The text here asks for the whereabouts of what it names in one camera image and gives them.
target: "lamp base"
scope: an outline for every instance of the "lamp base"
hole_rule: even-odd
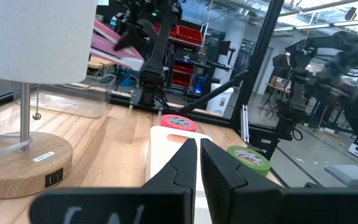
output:
[[[63,138],[31,132],[30,152],[0,154],[0,198],[32,195],[61,182],[71,171],[73,148]],[[19,139],[0,138],[0,149]]]

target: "wooden table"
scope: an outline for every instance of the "wooden table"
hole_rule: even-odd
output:
[[[40,110],[42,119],[30,121],[31,131],[53,133],[73,146],[73,167],[57,187],[140,187],[150,164],[150,128],[160,124],[157,114],[108,105],[100,118]],[[232,130],[197,123],[199,133],[227,149],[245,143]],[[0,107],[0,133],[20,131],[20,106]],[[279,184],[269,172],[268,179]],[[29,205],[35,195],[0,200],[0,223],[29,223]]]
[[[91,60],[89,60],[89,62],[88,62],[88,67],[98,69],[98,68],[108,67],[108,66],[115,65],[115,64],[116,64],[116,62],[112,62],[109,60],[105,60],[103,58],[92,56]]]
[[[272,85],[272,84],[270,84],[270,83],[266,83],[266,85],[269,86],[269,87],[271,87],[271,88],[274,88],[275,90],[284,92],[285,94],[288,94],[288,95],[290,94],[290,91],[289,91],[289,90],[285,90],[284,88],[281,88],[281,87]]]

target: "pull chain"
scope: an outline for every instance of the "pull chain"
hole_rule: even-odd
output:
[[[39,119],[41,119],[41,114],[38,113],[38,105],[39,105],[39,101],[40,101],[40,85],[37,85],[37,102],[35,105],[35,114],[32,115],[32,119],[38,121]]]

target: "clear plastic container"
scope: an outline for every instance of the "clear plastic container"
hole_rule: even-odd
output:
[[[104,113],[109,93],[112,91],[116,77],[87,76],[82,82],[64,85],[30,85],[30,106],[62,113],[74,114],[88,118],[98,118]],[[13,99],[20,104],[21,84],[12,82]]]

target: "red storage bin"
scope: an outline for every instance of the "red storage bin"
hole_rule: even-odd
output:
[[[154,29],[155,31],[157,31],[158,34],[160,34],[160,24],[155,24]],[[173,38],[178,38],[178,33],[178,26],[175,26],[175,28],[173,28],[171,32],[169,32],[169,36]]]
[[[178,31],[178,38],[181,40],[189,41],[198,45],[203,43],[203,35],[199,30],[190,29],[184,26],[178,26]]]
[[[190,74],[183,74],[180,72],[173,72],[172,83],[175,85],[180,85],[185,88],[190,86],[191,75]]]
[[[178,70],[187,74],[192,74],[194,71],[194,65],[189,65],[189,66],[183,66],[181,64],[177,64],[175,62],[175,64],[173,65],[173,69],[174,70]]]

